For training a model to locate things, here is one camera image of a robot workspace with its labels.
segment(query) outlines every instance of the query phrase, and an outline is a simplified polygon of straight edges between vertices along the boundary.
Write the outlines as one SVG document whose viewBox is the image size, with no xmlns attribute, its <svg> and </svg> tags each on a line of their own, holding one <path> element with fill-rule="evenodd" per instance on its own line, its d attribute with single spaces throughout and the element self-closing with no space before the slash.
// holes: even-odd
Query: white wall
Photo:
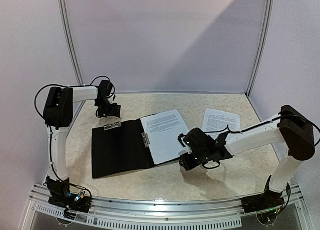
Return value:
<svg viewBox="0 0 320 230">
<path fill-rule="evenodd" d="M 77 82 L 58 0 L 0 0 L 0 13 L 0 229 L 17 230 L 32 186 L 48 167 L 34 96 L 48 83 Z"/>
<path fill-rule="evenodd" d="M 320 126 L 319 2 L 274 0 L 266 47 L 250 97 L 262 119 L 290 104 Z M 284 146 L 277 145 L 276 151 L 281 158 Z M 318 148 L 294 178 L 301 187 L 315 229 L 320 229 L 319 163 Z"/>
<path fill-rule="evenodd" d="M 85 82 L 118 92 L 244 93 L 266 0 L 66 0 Z"/>
</svg>

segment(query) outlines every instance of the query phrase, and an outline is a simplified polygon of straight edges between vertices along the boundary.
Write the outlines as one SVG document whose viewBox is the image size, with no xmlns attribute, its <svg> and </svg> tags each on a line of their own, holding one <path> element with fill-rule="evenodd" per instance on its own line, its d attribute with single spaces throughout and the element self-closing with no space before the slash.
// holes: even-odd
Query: table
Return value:
<svg viewBox="0 0 320 230">
<path fill-rule="evenodd" d="M 206 108 L 213 108 L 239 114 L 242 128 L 259 122 L 247 97 L 239 94 L 117 94 L 115 101 L 122 105 L 121 121 L 177 108 L 191 129 L 202 125 Z M 186 171 L 176 161 L 93 179 L 92 128 L 119 121 L 115 117 L 97 118 L 96 109 L 94 101 L 84 104 L 66 142 L 70 181 L 89 188 L 95 196 L 189 201 L 253 194 L 263 191 L 279 164 L 272 146 L 263 146 L 224 160 L 214 170 L 197 167 Z"/>
</svg>

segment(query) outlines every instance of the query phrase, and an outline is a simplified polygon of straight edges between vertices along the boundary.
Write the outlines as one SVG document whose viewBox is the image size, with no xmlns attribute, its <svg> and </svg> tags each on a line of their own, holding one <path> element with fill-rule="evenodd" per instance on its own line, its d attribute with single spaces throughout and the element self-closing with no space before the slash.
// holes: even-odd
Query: beige surface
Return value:
<svg viewBox="0 0 320 230">
<path fill-rule="evenodd" d="M 178 109 L 191 129 L 202 125 L 206 108 L 240 115 L 241 127 L 259 122 L 245 95 L 227 94 L 118 94 L 122 121 Z M 197 167 L 186 171 L 178 162 L 147 170 L 120 173 L 94 180 L 91 165 L 92 128 L 118 121 L 99 119 L 93 101 L 87 101 L 66 146 L 67 167 L 73 183 L 88 187 L 96 196 L 136 200 L 204 200 L 261 192 L 276 169 L 272 146 L 249 150 L 223 160 L 214 170 Z"/>
</svg>

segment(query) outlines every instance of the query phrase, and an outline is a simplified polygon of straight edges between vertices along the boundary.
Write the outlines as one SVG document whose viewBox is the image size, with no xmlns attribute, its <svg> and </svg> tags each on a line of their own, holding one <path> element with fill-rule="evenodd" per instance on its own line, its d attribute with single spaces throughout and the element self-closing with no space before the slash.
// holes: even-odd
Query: printed document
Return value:
<svg viewBox="0 0 320 230">
<path fill-rule="evenodd" d="M 204 114 L 204 120 L 202 125 L 202 130 L 204 132 L 219 131 L 226 128 L 227 125 L 229 125 L 229 128 L 231 130 L 240 129 L 240 115 L 209 108 L 205 110 L 206 111 Z M 220 133 L 207 134 L 216 139 Z"/>
<path fill-rule="evenodd" d="M 189 129 L 177 109 L 141 118 L 142 126 L 149 138 L 149 148 L 155 164 L 179 157 L 183 150 L 178 136 Z"/>
</svg>

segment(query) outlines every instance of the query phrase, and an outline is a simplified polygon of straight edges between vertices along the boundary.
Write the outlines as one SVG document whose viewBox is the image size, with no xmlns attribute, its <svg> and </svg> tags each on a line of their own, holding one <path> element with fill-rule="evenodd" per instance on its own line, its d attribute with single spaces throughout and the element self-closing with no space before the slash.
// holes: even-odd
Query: metal clip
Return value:
<svg viewBox="0 0 320 230">
<path fill-rule="evenodd" d="M 121 122 L 115 122 L 113 124 L 106 124 L 106 125 L 104 125 L 103 130 L 109 130 L 109 129 L 113 129 L 116 127 L 121 127 Z"/>
<path fill-rule="evenodd" d="M 146 148 L 148 148 L 149 144 L 150 144 L 150 139 L 149 139 L 148 134 L 147 133 L 141 133 L 141 135 L 142 135 L 142 140 L 143 140 L 144 146 Z"/>
</svg>

